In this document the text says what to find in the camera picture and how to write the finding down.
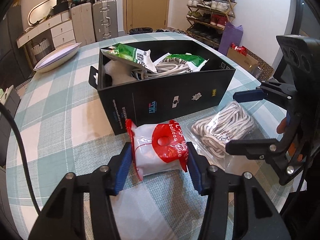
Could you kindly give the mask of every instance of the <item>checkered tablecloth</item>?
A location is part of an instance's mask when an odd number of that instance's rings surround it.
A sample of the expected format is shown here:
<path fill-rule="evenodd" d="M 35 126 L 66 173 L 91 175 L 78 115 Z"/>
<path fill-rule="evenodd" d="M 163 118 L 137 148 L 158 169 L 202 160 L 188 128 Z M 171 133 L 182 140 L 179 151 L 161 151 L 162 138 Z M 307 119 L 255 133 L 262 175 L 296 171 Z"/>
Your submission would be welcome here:
<path fill-rule="evenodd" d="M 119 154 L 126 141 L 125 134 L 112 133 L 97 91 L 88 83 L 90 66 L 98 68 L 99 49 L 118 42 L 187 39 L 192 38 L 177 33 L 149 33 L 101 41 L 80 48 L 71 60 L 53 71 L 36 73 L 21 100 L 15 121 L 21 131 L 40 208 L 67 172 L 91 173 Z M 232 100 L 234 92 L 254 89 L 260 84 L 224 55 L 200 44 L 233 65 L 236 72 L 220 105 L 177 118 L 182 126 L 220 110 Z M 280 139 L 276 127 L 285 117 L 285 110 L 265 100 L 243 106 L 259 123 L 256 137 Z M 228 171 L 235 174 L 251 171 L 278 210 L 291 189 L 292 184 L 279 185 L 275 172 L 264 161 L 248 161 L 237 156 Z M 19 234 L 27 239 L 37 214 L 12 133 L 6 176 L 13 219 Z M 86 236 L 93 239 L 89 196 L 85 194 L 84 198 Z M 111 198 L 121 239 L 140 240 L 197 239 L 206 200 L 194 190 L 188 173 L 163 172 L 146 176 L 139 182 L 132 167 L 124 190 Z M 231 201 L 227 239 L 232 236 L 232 207 Z"/>

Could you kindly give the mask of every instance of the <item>silver suitcase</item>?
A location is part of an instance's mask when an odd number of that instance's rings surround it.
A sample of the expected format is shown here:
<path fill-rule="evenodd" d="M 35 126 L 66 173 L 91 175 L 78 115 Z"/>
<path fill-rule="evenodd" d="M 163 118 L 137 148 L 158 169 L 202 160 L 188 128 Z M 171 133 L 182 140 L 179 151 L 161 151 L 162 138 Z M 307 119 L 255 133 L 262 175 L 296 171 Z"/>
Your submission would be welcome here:
<path fill-rule="evenodd" d="M 116 0 L 102 0 L 93 4 L 93 24 L 97 41 L 118 37 Z"/>
<path fill-rule="evenodd" d="M 91 3 L 88 2 L 72 7 L 71 19 L 76 42 L 81 42 L 81 47 L 96 42 Z"/>

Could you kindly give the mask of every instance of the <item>screw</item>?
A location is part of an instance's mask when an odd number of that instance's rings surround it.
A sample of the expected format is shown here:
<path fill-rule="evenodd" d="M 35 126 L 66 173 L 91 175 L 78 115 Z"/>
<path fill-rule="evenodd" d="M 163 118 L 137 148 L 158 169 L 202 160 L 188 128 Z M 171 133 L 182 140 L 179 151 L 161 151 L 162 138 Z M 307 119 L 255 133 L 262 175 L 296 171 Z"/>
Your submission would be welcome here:
<path fill-rule="evenodd" d="M 218 167 L 215 165 L 210 165 L 208 167 L 208 171 L 210 171 L 210 172 L 216 172 L 217 170 L 218 170 Z"/>
<path fill-rule="evenodd" d="M 72 172 L 66 174 L 66 179 L 72 179 L 75 175 Z"/>
<path fill-rule="evenodd" d="M 106 166 L 106 165 L 103 165 L 103 166 L 101 166 L 101 167 L 99 168 L 99 170 L 102 171 L 102 172 L 107 172 L 107 171 L 109 171 L 109 167 Z"/>
<path fill-rule="evenodd" d="M 291 175 L 294 172 L 294 168 L 292 166 L 287 167 L 287 173 Z"/>
<path fill-rule="evenodd" d="M 251 178 L 252 178 L 252 174 L 247 171 L 247 172 L 244 173 L 244 177 L 245 177 L 246 179 L 251 179 Z"/>
<path fill-rule="evenodd" d="M 275 152 L 277 147 L 274 144 L 271 144 L 269 149 L 270 149 L 270 151 Z"/>

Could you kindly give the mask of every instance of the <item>white bowl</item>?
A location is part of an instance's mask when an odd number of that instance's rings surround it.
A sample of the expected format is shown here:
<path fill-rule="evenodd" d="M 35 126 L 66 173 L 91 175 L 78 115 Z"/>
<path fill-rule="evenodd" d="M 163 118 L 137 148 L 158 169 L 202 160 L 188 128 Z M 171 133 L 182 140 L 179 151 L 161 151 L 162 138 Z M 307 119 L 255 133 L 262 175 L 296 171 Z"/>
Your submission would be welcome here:
<path fill-rule="evenodd" d="M 41 59 L 34 70 L 44 73 L 61 66 L 78 52 L 80 44 L 81 43 L 72 43 L 54 50 Z"/>

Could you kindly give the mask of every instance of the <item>cardboard box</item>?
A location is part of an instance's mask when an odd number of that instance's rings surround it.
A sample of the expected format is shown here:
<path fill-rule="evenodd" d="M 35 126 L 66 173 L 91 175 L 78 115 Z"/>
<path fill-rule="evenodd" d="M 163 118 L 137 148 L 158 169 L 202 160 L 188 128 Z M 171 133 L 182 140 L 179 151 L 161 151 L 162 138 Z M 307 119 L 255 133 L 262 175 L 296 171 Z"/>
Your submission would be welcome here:
<path fill-rule="evenodd" d="M 234 62 L 236 62 L 239 66 L 243 67 L 246 71 L 251 73 L 258 66 L 258 61 L 251 57 L 249 54 L 247 56 L 239 53 L 233 48 L 229 48 L 227 57 Z"/>
<path fill-rule="evenodd" d="M 210 50 L 191 40 L 142 41 L 127 45 L 151 50 L 155 61 L 167 52 L 192 53 L 208 62 L 199 72 L 150 78 L 112 86 L 104 65 L 110 59 L 100 51 L 99 69 L 90 70 L 89 83 L 96 87 L 115 135 L 126 132 L 125 120 L 137 125 L 160 123 L 217 106 L 235 73 L 235 68 Z"/>

